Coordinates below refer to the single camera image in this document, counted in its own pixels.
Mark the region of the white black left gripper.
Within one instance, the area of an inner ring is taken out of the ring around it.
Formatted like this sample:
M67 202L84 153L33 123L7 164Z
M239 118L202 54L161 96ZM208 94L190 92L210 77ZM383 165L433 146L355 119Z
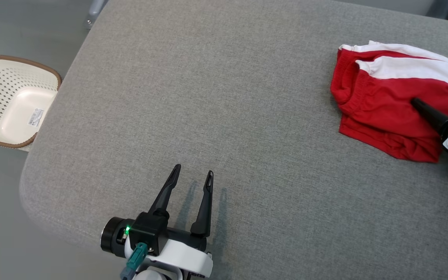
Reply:
M175 188L181 171L181 165L176 164L162 189L153 202L148 214L170 218L167 211L172 190ZM208 171L196 221L192 223L190 232L199 238L210 236L213 207L214 174ZM119 217L111 218L101 233L101 249L107 253L126 259L133 250L126 242L129 241L129 230L134 220ZM136 271L134 279L196 279L209 278L213 271L213 259L210 253L190 246L187 242L168 239L159 256L147 253L143 263Z

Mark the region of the red shorts white waistband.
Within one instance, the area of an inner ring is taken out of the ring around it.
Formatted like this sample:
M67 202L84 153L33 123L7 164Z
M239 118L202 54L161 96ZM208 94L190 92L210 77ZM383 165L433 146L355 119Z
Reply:
M448 116L447 57L406 44L343 44L331 93L342 113L340 133L398 159L438 162L439 134L411 101Z

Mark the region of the cream perforated laundry basket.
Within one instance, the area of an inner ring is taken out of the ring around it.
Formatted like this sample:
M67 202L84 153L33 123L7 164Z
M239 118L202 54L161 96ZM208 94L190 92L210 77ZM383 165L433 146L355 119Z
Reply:
M0 146L28 151L62 78L32 60L0 55Z

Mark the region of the grey metal stand leg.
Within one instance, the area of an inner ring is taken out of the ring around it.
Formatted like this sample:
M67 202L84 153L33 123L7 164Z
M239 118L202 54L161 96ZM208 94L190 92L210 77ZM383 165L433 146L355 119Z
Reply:
M89 10L84 21L84 26L87 30L92 28L100 12L103 10L108 1L109 0L93 0L89 6Z

